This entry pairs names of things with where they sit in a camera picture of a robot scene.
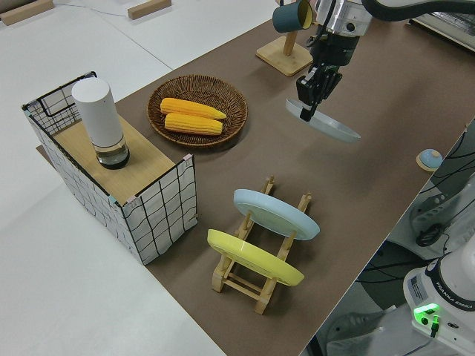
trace wire grid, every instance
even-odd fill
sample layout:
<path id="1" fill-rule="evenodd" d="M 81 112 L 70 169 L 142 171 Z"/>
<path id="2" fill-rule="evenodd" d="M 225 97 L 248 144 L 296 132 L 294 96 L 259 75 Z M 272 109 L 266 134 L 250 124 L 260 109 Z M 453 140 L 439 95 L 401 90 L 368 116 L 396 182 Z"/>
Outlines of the wire grid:
<path id="1" fill-rule="evenodd" d="M 160 256 L 197 224 L 197 198 L 192 156 L 175 165 L 123 207 L 142 261 Z"/>
<path id="2" fill-rule="evenodd" d="M 54 135 L 81 119 L 71 92 L 79 80 L 95 76 L 94 72 L 86 73 L 24 105 L 24 110 L 28 110 L 44 130 Z"/>
<path id="3" fill-rule="evenodd" d="M 85 209 L 96 217 L 142 264 L 163 254 L 197 224 L 194 157 L 188 155 L 123 207 L 54 139 L 80 120 L 71 90 L 90 72 L 23 105 L 51 163 Z"/>

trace woven tray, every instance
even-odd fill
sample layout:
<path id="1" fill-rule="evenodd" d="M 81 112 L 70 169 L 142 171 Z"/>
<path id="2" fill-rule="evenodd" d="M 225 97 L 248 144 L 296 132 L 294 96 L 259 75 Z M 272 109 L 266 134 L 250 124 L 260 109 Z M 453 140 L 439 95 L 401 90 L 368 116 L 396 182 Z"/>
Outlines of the woven tray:
<path id="1" fill-rule="evenodd" d="M 206 136 L 165 129 L 165 115 L 160 112 L 163 98 L 191 100 L 224 112 L 227 117 L 223 120 L 223 133 Z M 212 147 L 229 141 L 247 119 L 247 103 L 239 91 L 221 79 L 199 74 L 179 76 L 163 83 L 151 95 L 147 109 L 148 120 L 156 132 L 173 142 L 192 147 Z"/>

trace light blue plate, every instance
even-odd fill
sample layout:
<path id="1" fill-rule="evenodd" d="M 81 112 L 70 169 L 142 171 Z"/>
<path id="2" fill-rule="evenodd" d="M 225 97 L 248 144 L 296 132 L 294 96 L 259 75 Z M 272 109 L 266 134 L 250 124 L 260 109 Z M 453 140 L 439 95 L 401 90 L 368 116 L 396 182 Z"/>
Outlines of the light blue plate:
<path id="1" fill-rule="evenodd" d="M 289 237 L 296 231 L 296 240 L 311 240 L 320 232 L 318 224 L 308 215 L 259 191 L 237 189 L 234 203 L 242 215 L 251 213 L 252 221 L 276 234 Z"/>

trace mug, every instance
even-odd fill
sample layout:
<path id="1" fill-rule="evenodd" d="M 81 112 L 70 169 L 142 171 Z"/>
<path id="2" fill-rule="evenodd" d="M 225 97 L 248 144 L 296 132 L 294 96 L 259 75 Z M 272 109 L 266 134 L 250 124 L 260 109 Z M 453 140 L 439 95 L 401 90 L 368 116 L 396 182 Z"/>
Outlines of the mug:
<path id="1" fill-rule="evenodd" d="M 312 6 L 307 0 L 297 0 L 281 6 L 272 14 L 272 24 L 277 32 L 292 32 L 307 29 L 312 24 Z"/>

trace wooden stand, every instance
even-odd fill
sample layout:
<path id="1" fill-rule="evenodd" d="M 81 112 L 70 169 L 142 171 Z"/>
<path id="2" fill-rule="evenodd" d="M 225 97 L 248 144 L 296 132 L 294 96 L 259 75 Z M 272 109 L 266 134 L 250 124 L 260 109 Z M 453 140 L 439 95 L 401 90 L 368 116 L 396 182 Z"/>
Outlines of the wooden stand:
<path id="1" fill-rule="evenodd" d="M 285 74 L 293 76 L 312 63 L 310 52 L 295 43 L 297 31 L 289 32 L 257 50 L 256 56 Z"/>
<path id="2" fill-rule="evenodd" d="M 0 14 L 0 19 L 7 26 L 15 24 L 32 16 L 43 13 L 54 7 L 53 0 L 36 0 L 32 3 L 17 7 L 16 9 Z"/>
<path id="3" fill-rule="evenodd" d="M 143 4 L 127 9 L 127 14 L 130 19 L 135 20 L 168 6 L 171 6 L 171 0 L 148 0 Z"/>
<path id="4" fill-rule="evenodd" d="M 261 189 L 261 193 L 269 194 L 273 186 L 274 177 L 272 176 L 266 181 L 266 184 Z M 311 199 L 312 195 L 310 193 L 304 194 L 301 198 L 300 203 L 298 204 L 298 210 L 305 212 Z M 235 232 L 234 236 L 246 241 L 253 225 L 254 222 L 251 220 L 251 215 L 247 214 L 244 217 L 244 221 L 240 224 L 239 229 Z M 287 259 L 295 235 L 296 233 L 294 232 L 290 237 L 284 238 L 281 248 L 277 254 L 277 257 L 281 260 L 285 261 Z M 263 314 L 264 310 L 267 307 L 267 304 L 269 304 L 272 293 L 274 292 L 277 280 L 275 278 L 267 278 L 266 282 L 264 283 L 264 286 L 260 288 L 255 284 L 250 283 L 249 281 L 232 273 L 234 265 L 234 260 L 227 256 L 224 256 L 223 254 L 221 255 L 220 262 L 217 264 L 213 272 L 212 288 L 215 291 L 221 293 L 224 285 L 226 284 L 240 291 L 241 293 L 244 293 L 245 295 L 256 300 L 254 311 L 258 314 Z"/>

